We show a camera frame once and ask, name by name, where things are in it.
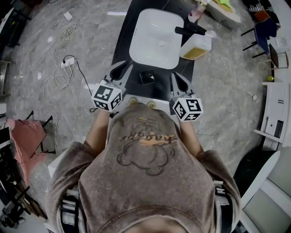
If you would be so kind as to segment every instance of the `black cable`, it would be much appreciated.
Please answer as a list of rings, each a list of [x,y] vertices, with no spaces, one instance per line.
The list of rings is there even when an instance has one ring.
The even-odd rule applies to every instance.
[[[64,57],[64,59],[63,59],[63,63],[65,64],[65,58],[68,57],[68,56],[72,56],[72,57],[74,57],[74,58],[76,59],[76,62],[77,62],[77,65],[78,65],[78,69],[79,69],[79,71],[81,72],[82,76],[84,77],[85,82],[86,82],[87,87],[88,87],[88,90],[89,90],[89,92],[90,92],[90,95],[92,96],[92,92],[91,92],[91,90],[90,90],[90,88],[89,88],[89,85],[88,85],[88,83],[87,83],[87,80],[86,80],[86,78],[85,78],[85,75],[83,74],[83,72],[81,71],[81,69],[80,69],[80,67],[79,67],[78,59],[77,59],[75,56],[73,56],[73,55],[67,55],[67,56]],[[90,112],[95,112],[96,109],[98,109],[98,108],[90,108],[89,111],[90,111]]]
[[[53,1],[53,2],[50,2],[50,0],[47,0],[47,3],[48,4],[52,4],[52,3],[55,3],[55,2],[57,2],[58,0],[55,0],[55,1]]]

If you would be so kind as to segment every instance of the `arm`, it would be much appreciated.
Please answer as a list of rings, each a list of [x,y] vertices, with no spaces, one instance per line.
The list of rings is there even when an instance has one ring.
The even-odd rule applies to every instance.
[[[180,122],[181,139],[191,155],[197,157],[204,152],[198,141],[194,127],[191,122]]]
[[[78,184],[84,170],[94,161],[92,150],[79,142],[73,142],[63,153],[63,158],[54,172],[45,199],[47,216],[58,232],[62,232],[62,230],[57,223],[57,213],[61,201],[66,196],[66,191]]]
[[[241,214],[241,197],[236,183],[220,156],[215,151],[203,151],[191,122],[180,122],[181,139],[189,153],[196,157],[213,180],[223,181],[223,188],[233,201],[232,229],[237,225]]]
[[[110,112],[100,110],[87,134],[84,144],[99,155],[105,148]]]

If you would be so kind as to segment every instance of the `white cabinet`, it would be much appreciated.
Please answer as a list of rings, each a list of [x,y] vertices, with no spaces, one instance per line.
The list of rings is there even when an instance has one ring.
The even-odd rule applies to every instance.
[[[276,142],[283,143],[289,114],[290,83],[263,82],[267,87],[266,106],[260,130],[255,130]]]

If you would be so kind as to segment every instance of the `gray tile floor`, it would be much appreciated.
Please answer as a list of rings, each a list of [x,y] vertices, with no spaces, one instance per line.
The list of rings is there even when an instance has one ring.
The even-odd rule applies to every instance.
[[[6,58],[10,56],[15,62],[9,68],[7,88],[11,96],[6,98],[7,115],[24,119],[33,110],[34,118],[42,121],[52,115],[53,122],[46,128],[45,147],[48,149],[54,146],[56,117],[44,99],[45,81],[38,81],[37,78],[53,75],[65,55],[74,55],[88,82],[98,82],[105,68],[111,64],[125,18],[107,15],[106,12],[98,13],[114,8],[121,0],[85,1],[91,7],[91,17],[76,28],[71,41],[59,42],[55,50],[58,57],[53,53],[56,44],[51,44],[63,31],[61,28],[55,29],[58,17],[62,14],[60,1],[47,4],[44,0],[34,9],[32,21],[28,22],[20,38],[20,46],[10,53],[6,51]],[[213,40],[212,51],[195,62],[193,85],[205,109],[204,115],[194,123],[199,140],[204,149],[218,150],[234,173],[245,153],[260,141],[260,136],[253,130],[259,123],[264,99],[261,82],[270,72],[264,63],[259,63],[264,57],[251,58],[253,54],[261,52],[257,46],[242,51],[243,47],[255,40],[253,33],[240,36],[252,28],[253,22],[242,1],[232,0],[231,3],[241,16],[241,28],[229,30],[207,14],[199,20],[199,25],[216,31],[219,38]],[[125,0],[118,9],[112,11],[127,11],[129,5],[130,1]],[[84,19],[88,13],[88,8],[79,0],[63,0],[63,9],[73,15],[72,22],[77,22],[78,17]],[[33,72],[49,48],[47,57]],[[61,70],[56,74],[65,75]],[[75,77],[82,77],[78,70]],[[258,95],[257,100],[253,101],[247,91]],[[89,112],[92,103],[82,79],[73,79],[63,90],[55,88],[53,80],[49,80],[45,93],[59,117],[56,138],[58,153],[61,154],[73,140],[84,140],[96,113]],[[50,181],[47,165],[55,158],[54,155],[48,155],[31,175],[30,193],[42,206]]]

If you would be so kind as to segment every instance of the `shoulder strap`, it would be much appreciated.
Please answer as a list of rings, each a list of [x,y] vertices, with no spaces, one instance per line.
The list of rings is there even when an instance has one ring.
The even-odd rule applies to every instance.
[[[79,200],[66,196],[60,206],[60,220],[65,233],[79,233],[78,226]]]
[[[223,182],[214,181],[216,200],[218,200],[221,208],[221,233],[231,233],[233,222],[232,200],[222,184]]]

